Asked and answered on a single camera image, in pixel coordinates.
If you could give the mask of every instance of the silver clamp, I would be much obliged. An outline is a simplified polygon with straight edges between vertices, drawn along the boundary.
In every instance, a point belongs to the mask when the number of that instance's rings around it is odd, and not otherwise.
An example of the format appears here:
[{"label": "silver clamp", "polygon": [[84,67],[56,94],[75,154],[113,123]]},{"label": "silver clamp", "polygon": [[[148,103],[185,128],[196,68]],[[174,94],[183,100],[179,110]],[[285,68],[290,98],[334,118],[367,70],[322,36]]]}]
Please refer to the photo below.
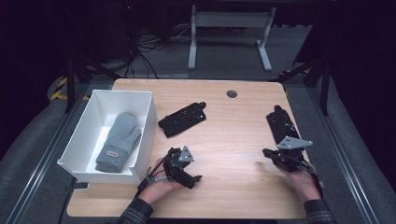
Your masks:
[{"label": "silver clamp", "polygon": [[299,147],[310,147],[314,145],[312,141],[306,141],[300,138],[286,136],[278,145],[279,149],[295,149]]}]

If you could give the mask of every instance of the mitten label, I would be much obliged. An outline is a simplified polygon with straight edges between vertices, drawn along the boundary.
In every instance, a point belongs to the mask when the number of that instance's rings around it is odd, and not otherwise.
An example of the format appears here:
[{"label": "mitten label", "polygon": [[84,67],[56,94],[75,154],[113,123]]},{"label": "mitten label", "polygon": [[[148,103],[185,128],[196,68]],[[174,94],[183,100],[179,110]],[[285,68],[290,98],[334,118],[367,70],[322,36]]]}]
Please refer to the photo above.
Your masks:
[{"label": "mitten label", "polygon": [[111,156],[114,158],[117,158],[119,156],[119,153],[117,153],[115,151],[108,151],[106,154],[107,154],[107,156]]}]

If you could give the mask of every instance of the robotic hand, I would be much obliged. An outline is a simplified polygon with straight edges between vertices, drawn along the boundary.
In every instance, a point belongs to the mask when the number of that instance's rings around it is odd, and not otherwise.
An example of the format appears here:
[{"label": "robotic hand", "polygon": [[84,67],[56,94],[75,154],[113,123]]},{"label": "robotic hand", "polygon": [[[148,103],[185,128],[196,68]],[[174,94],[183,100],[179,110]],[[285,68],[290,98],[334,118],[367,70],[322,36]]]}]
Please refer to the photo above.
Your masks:
[{"label": "robotic hand", "polygon": [[[194,161],[194,158],[187,147],[183,147],[183,150],[181,150],[179,147],[171,147],[166,156],[163,157],[163,159],[154,167],[152,171],[150,171],[151,167],[148,168],[148,174],[137,187],[137,193],[135,197],[139,196],[139,194],[149,183],[162,181],[165,179],[173,179],[182,186],[192,189],[195,186],[195,183],[198,182],[202,177],[201,175],[191,176],[184,171],[184,168],[192,161]],[[155,175],[159,172],[162,172],[159,171],[155,173],[161,164],[163,164],[163,169],[166,173],[166,176],[156,178]]]},{"label": "robotic hand", "polygon": [[262,150],[264,156],[271,159],[274,165],[289,173],[306,170],[314,179],[320,196],[323,198],[322,189],[315,170],[304,159],[303,155],[304,147],[312,146],[313,143],[300,138],[288,112],[279,105],[275,106],[273,113],[267,115],[267,120],[276,140],[278,150],[265,148]]}]

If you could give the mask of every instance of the metal bracket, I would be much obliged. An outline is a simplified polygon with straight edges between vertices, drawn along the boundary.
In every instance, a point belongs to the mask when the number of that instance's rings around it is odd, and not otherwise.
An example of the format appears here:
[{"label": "metal bracket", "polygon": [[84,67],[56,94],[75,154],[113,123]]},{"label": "metal bracket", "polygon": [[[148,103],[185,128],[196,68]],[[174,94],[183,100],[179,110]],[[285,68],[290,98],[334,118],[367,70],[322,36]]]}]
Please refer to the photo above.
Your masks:
[{"label": "metal bracket", "polygon": [[314,145],[312,141],[286,136],[278,145],[279,149],[295,149],[299,147],[310,147]]},{"label": "metal bracket", "polygon": [[194,161],[194,157],[190,153],[190,150],[186,146],[184,146],[183,150],[181,150],[178,160],[179,161]]}]

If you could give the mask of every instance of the white box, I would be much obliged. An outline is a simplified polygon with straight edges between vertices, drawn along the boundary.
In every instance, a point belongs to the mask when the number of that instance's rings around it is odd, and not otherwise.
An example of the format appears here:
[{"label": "white box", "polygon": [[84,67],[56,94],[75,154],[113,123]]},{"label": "white box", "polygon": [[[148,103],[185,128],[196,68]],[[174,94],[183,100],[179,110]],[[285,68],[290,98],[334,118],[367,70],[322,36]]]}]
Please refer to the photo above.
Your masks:
[{"label": "white box", "polygon": [[[142,135],[121,173],[97,171],[95,160],[116,116],[123,112],[136,116]],[[138,185],[149,168],[156,125],[152,92],[94,90],[58,164],[80,182]]]}]

